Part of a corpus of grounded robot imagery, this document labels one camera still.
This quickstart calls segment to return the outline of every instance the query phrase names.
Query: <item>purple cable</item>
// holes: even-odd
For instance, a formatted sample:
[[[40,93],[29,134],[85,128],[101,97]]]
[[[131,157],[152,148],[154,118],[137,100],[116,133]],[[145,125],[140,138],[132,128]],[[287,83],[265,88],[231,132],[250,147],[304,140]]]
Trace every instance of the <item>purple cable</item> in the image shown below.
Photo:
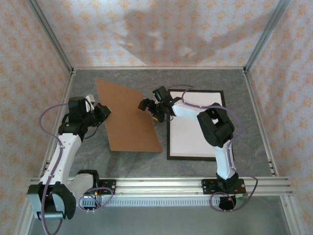
[[[113,191],[112,191],[112,189],[107,188],[107,187],[91,188],[91,189],[88,189],[86,192],[96,191],[96,190],[100,190],[100,189],[105,189],[105,190],[110,191],[111,196],[110,196],[110,198],[109,198],[103,205],[97,207],[96,209],[93,209],[93,210],[92,210],[93,212],[94,212],[94,211],[96,212],[97,210],[99,210],[99,209],[105,207],[105,206],[112,200],[112,198],[113,198]],[[89,211],[89,210],[84,209],[84,208],[81,207],[81,205],[80,205],[81,200],[82,200],[85,196],[91,197],[98,205],[100,205],[100,202],[97,201],[97,199],[95,199],[95,198],[94,198],[93,196],[91,196],[90,194],[83,195],[83,196],[81,196],[81,197],[79,198],[79,200],[78,200],[78,207],[79,207],[79,209],[81,209],[82,211],[86,211],[86,212]]]
[[[228,158],[228,161],[231,163],[232,161],[231,161],[231,159],[230,159],[230,147],[231,147],[232,143],[233,143],[236,139],[238,139],[238,138],[240,137],[240,135],[242,134],[242,132],[243,132],[242,124],[241,124],[239,118],[237,117],[237,115],[235,114],[235,112],[233,112],[231,109],[228,109],[228,108],[223,107],[223,106],[217,106],[217,105],[200,106],[200,105],[188,103],[188,102],[184,99],[184,96],[185,96],[186,92],[188,92],[190,89],[194,88],[194,86],[191,86],[191,85],[176,85],[176,86],[171,86],[171,88],[172,88],[172,87],[177,87],[177,86],[189,87],[189,88],[186,89],[186,90],[182,93],[182,95],[181,95],[181,100],[182,100],[182,102],[183,102],[185,105],[190,106],[190,107],[193,107],[193,108],[200,108],[200,109],[210,109],[210,108],[223,109],[223,110],[226,110],[227,112],[231,113],[232,116],[236,119],[237,123],[239,124],[239,133],[238,133],[238,135],[237,135],[235,138],[231,139],[230,142],[229,142],[228,145],[227,145],[227,158]],[[244,204],[242,204],[240,207],[238,207],[238,208],[236,208],[236,209],[234,209],[234,210],[219,210],[219,209],[216,209],[216,208],[212,205],[212,199],[213,199],[214,195],[216,195],[216,194],[224,194],[224,195],[226,195],[228,198],[230,198],[230,200],[232,201],[233,205],[234,205],[234,202],[233,202],[232,198],[230,197],[230,195],[229,195],[228,193],[225,193],[225,192],[215,192],[215,193],[213,193],[213,194],[211,195],[211,197],[210,197],[209,204],[210,204],[210,207],[211,207],[213,210],[217,211],[217,212],[235,212],[235,211],[240,210],[241,208],[243,208],[243,207],[249,202],[250,198],[252,197],[252,195],[254,194],[254,192],[255,192],[255,190],[256,190],[256,187],[258,186],[258,179],[257,179],[256,177],[250,176],[250,175],[246,175],[246,174],[242,174],[242,173],[239,172],[233,165],[231,166],[231,168],[232,168],[235,172],[237,172],[238,174],[240,174],[240,175],[244,175],[244,176],[247,176],[247,177],[250,177],[250,178],[255,179],[255,186],[254,186],[254,188],[253,188],[251,194],[249,195],[247,201],[246,201]]]
[[[46,221],[45,221],[45,196],[46,196],[46,194],[47,194],[48,187],[49,187],[49,183],[50,183],[50,181],[51,181],[51,179],[52,179],[52,176],[53,176],[53,174],[54,174],[54,172],[55,172],[56,168],[58,167],[58,164],[59,164],[59,162],[60,162],[60,160],[61,160],[62,153],[63,153],[63,145],[62,145],[61,140],[60,140],[57,136],[55,136],[54,134],[52,134],[52,133],[50,133],[50,132],[47,132],[47,131],[44,129],[43,124],[42,124],[42,119],[43,119],[43,116],[44,116],[48,111],[50,111],[51,109],[54,109],[54,108],[60,107],[60,106],[65,106],[65,105],[67,105],[67,104],[57,104],[57,105],[53,105],[53,106],[51,106],[50,108],[46,109],[46,110],[40,115],[40,117],[39,117],[39,125],[40,125],[40,128],[42,129],[42,131],[45,132],[46,134],[48,134],[48,135],[54,137],[54,138],[57,140],[57,142],[58,142],[58,144],[59,144],[59,146],[60,146],[59,157],[58,157],[58,159],[57,159],[57,161],[56,161],[56,163],[55,163],[53,169],[51,170],[51,173],[50,173],[50,175],[49,175],[49,177],[48,177],[48,179],[47,179],[47,182],[46,182],[45,187],[44,187],[43,198],[42,198],[42,201],[41,201],[41,220],[42,220],[42,223],[43,223],[43,228],[44,228],[45,234],[47,234],[47,235],[56,235],[56,234],[58,233],[58,231],[60,230],[61,225],[62,225],[62,222],[63,222],[63,220],[60,220],[60,223],[59,223],[59,225],[58,225],[57,230],[56,230],[54,233],[51,234],[51,233],[48,231],[48,227],[47,227],[47,224],[46,224]]]

